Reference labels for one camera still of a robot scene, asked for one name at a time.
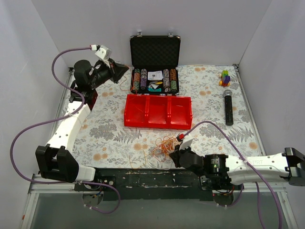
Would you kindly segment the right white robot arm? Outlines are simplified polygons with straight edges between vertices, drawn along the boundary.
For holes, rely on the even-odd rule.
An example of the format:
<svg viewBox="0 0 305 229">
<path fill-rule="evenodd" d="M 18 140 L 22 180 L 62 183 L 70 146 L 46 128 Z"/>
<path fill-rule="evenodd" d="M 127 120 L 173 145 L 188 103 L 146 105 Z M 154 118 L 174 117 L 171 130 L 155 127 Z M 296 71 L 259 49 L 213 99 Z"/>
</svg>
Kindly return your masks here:
<svg viewBox="0 0 305 229">
<path fill-rule="evenodd" d="M 305 185 L 305 156 L 291 147 L 285 148 L 283 153 L 246 160 L 222 154 L 199 156 L 190 147 L 180 149 L 179 146 L 169 156 L 176 168 L 196 174 L 205 190 L 231 190 L 244 183 L 264 180 Z"/>
</svg>

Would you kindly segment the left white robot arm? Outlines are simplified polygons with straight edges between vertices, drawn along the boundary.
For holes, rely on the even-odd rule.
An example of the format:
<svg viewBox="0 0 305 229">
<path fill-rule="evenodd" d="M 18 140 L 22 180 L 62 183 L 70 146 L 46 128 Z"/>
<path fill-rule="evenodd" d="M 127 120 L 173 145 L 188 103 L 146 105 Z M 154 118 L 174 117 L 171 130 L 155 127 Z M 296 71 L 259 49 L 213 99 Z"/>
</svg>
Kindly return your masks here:
<svg viewBox="0 0 305 229">
<path fill-rule="evenodd" d="M 37 147 L 35 152 L 43 178 L 68 183 L 85 181 L 86 187 L 92 191 L 101 187 L 101 178 L 95 175 L 95 169 L 79 165 L 71 153 L 77 134 L 97 100 L 97 87 L 108 80 L 118 83 L 128 70 L 128 66 L 113 60 L 110 60 L 109 66 L 101 60 L 95 65 L 88 60 L 75 63 L 67 118 L 60 123 L 47 144 Z"/>
</svg>

